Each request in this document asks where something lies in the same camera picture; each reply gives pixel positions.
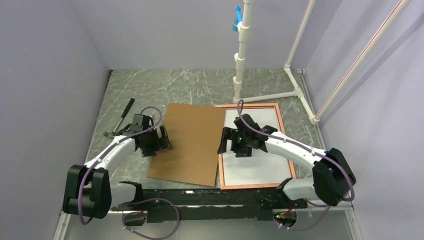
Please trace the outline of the brown cardboard backing board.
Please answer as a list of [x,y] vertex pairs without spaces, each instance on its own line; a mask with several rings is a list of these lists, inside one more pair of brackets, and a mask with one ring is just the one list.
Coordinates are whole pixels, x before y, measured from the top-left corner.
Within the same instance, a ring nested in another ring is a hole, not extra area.
[[148,178],[213,187],[226,110],[169,103],[163,125],[172,149],[152,157]]

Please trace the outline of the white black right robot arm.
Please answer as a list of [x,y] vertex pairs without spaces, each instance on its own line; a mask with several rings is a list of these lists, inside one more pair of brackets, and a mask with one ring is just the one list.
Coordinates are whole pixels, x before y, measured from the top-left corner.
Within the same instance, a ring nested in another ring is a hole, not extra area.
[[295,162],[311,173],[310,177],[286,178],[275,189],[276,203],[287,208],[296,201],[318,199],[327,206],[355,198],[357,180],[343,153],[336,149],[324,150],[304,145],[277,128],[260,127],[249,114],[239,115],[233,121],[235,127],[223,127],[218,154],[229,148],[237,157],[251,157],[253,150],[283,157]]

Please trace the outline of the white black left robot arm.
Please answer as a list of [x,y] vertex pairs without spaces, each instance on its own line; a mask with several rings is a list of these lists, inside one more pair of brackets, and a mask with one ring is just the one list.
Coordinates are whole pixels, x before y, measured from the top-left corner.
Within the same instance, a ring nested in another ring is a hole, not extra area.
[[104,218],[113,207],[125,204],[131,210],[144,203],[143,187],[133,181],[111,184],[111,175],[130,155],[140,151],[153,157],[172,144],[164,125],[149,115],[135,114],[132,123],[119,130],[112,142],[95,158],[83,165],[73,165],[67,172],[62,210],[84,220]]

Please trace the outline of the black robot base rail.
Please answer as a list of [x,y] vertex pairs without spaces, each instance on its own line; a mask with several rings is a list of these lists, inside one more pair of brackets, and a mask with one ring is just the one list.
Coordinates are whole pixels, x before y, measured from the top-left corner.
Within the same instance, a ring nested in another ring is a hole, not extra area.
[[176,219],[176,212],[170,205],[175,204],[181,220],[228,220],[256,219],[271,221],[276,212],[306,209],[305,200],[293,204],[284,202],[273,188],[220,190],[200,189],[145,189],[143,196],[152,199],[147,204],[135,206],[120,204],[112,211],[140,211],[147,216],[148,223],[162,223]]

